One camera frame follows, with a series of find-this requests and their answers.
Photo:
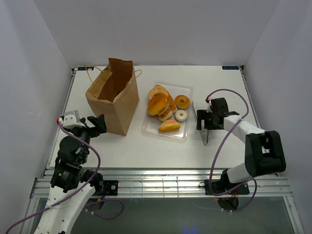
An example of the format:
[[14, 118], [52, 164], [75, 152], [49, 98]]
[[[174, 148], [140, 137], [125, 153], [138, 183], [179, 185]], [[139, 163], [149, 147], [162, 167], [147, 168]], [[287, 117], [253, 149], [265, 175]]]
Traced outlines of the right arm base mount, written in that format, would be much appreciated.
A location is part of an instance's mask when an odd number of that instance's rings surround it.
[[237, 211], [239, 206], [239, 195], [249, 195], [250, 190], [247, 183], [239, 186], [234, 190], [235, 186], [238, 186], [239, 183], [230, 184], [223, 183], [221, 180], [213, 180], [212, 181], [212, 191], [215, 194], [225, 193], [225, 197], [218, 197], [217, 203], [220, 208], [229, 210], [229, 211]]

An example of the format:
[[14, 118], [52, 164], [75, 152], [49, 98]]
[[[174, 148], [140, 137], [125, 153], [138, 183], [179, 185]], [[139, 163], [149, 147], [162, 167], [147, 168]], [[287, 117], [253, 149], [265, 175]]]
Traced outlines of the metal serving tongs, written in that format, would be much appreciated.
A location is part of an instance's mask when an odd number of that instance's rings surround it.
[[[192, 102], [192, 109], [193, 109], [193, 113], [195, 115], [195, 121], [197, 122], [197, 110], [195, 108], [195, 104], [194, 102]], [[198, 130], [201, 140], [203, 142], [203, 145], [206, 146], [208, 144], [209, 141], [209, 131], [207, 129], [204, 128], [204, 121], [201, 121], [201, 130]]]

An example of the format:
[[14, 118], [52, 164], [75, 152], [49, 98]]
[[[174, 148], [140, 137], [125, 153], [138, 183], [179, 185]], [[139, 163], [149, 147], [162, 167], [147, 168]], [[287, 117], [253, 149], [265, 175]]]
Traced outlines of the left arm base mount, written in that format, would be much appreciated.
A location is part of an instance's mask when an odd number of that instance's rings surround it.
[[[104, 180], [101, 184], [101, 190], [96, 191], [94, 194], [96, 198], [91, 199], [89, 203], [104, 200], [106, 196], [116, 196], [118, 194], [118, 184], [118, 180]], [[104, 204], [105, 202], [93, 204], [88, 206], [87, 209], [94, 212], [99, 211], [104, 206]]]

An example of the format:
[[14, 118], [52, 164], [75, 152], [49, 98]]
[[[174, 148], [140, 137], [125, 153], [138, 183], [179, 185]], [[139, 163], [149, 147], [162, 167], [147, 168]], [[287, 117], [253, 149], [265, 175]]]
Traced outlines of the white frosted donut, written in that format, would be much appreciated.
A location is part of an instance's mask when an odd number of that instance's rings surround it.
[[184, 110], [178, 110], [175, 113], [175, 118], [178, 122], [184, 122], [188, 118], [188, 114]]

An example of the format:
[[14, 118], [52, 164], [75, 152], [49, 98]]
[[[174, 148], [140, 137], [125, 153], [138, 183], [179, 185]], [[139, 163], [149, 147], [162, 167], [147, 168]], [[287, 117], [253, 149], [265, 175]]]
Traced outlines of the brown paper bag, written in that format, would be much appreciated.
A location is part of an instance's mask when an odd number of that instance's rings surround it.
[[138, 102], [137, 76], [131, 60], [109, 58], [109, 63], [91, 81], [85, 93], [87, 102], [98, 117], [103, 114], [107, 132], [126, 136]]

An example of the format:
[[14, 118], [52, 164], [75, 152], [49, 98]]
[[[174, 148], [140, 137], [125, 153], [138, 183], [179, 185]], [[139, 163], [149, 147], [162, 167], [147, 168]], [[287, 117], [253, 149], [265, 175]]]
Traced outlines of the brown glazed donut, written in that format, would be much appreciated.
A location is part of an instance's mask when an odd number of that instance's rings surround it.
[[189, 108], [190, 104], [191, 104], [191, 101], [190, 99], [185, 96], [185, 95], [178, 95], [176, 98], [175, 98], [175, 104], [177, 106], [178, 109], [180, 110], [186, 110]]

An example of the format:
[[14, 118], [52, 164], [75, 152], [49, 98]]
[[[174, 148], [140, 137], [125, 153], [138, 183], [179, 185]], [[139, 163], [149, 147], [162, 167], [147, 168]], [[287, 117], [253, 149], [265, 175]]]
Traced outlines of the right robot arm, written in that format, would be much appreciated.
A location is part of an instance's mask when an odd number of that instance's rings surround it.
[[195, 115], [197, 130], [225, 130], [245, 144], [244, 162], [224, 170], [218, 180], [205, 180], [206, 195], [247, 195], [247, 181], [286, 170], [280, 134], [260, 129], [243, 120], [238, 112], [229, 111], [225, 98], [209, 100], [208, 108], [197, 110]]

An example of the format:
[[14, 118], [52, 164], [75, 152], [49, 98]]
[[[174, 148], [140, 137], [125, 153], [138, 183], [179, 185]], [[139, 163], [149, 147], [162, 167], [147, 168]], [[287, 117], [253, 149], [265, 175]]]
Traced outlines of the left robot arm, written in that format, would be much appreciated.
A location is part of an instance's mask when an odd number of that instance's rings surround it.
[[90, 140], [107, 131], [104, 115], [80, 118], [78, 111], [69, 111], [57, 119], [57, 124], [67, 136], [59, 143], [37, 234], [69, 234], [88, 199], [103, 190], [103, 176], [98, 170], [85, 170], [82, 165], [93, 150]]

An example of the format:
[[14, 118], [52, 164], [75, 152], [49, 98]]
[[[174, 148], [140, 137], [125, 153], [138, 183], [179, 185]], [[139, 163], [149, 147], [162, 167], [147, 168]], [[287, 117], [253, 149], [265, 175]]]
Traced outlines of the small tan bread roll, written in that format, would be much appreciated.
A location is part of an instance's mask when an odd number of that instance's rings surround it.
[[157, 116], [161, 122], [165, 122], [172, 118], [173, 112], [171, 111], [169, 102], [166, 103], [165, 108]]

